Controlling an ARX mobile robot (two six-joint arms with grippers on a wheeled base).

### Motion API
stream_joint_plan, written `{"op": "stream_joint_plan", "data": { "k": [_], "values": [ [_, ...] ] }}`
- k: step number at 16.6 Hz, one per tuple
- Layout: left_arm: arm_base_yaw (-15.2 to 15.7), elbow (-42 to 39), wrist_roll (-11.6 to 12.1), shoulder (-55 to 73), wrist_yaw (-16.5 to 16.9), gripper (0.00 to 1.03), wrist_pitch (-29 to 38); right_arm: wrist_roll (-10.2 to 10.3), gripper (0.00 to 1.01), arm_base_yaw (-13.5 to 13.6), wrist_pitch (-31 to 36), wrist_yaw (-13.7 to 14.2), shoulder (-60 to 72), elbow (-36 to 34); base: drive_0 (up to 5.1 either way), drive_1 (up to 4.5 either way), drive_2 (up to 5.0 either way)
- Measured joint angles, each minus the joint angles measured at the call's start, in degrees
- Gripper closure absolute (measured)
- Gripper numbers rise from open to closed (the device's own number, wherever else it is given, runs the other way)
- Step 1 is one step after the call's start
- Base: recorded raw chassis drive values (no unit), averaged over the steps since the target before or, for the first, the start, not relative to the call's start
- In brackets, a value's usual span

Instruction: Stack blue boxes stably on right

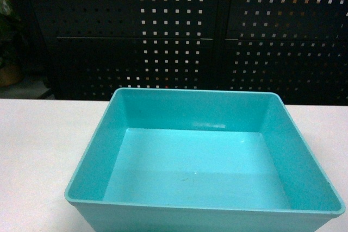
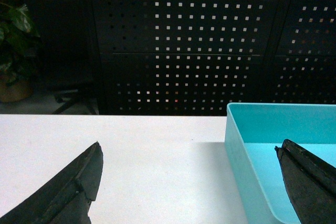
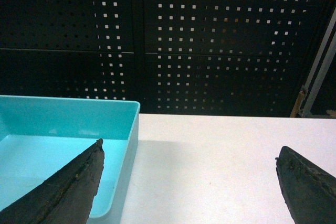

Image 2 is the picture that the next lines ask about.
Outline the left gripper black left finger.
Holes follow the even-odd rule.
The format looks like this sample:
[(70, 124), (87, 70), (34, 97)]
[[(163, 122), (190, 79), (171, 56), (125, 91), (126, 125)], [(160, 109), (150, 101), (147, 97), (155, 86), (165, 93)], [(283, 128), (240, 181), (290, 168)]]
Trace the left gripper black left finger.
[(91, 223), (103, 169), (98, 142), (70, 162), (35, 193), (1, 217), (1, 223)]

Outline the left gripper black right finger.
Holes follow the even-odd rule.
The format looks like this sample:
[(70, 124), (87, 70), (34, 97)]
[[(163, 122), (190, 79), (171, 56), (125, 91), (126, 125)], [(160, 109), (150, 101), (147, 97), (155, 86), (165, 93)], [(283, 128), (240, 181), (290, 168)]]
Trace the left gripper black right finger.
[(275, 151), (300, 222), (335, 223), (335, 167), (289, 139)]

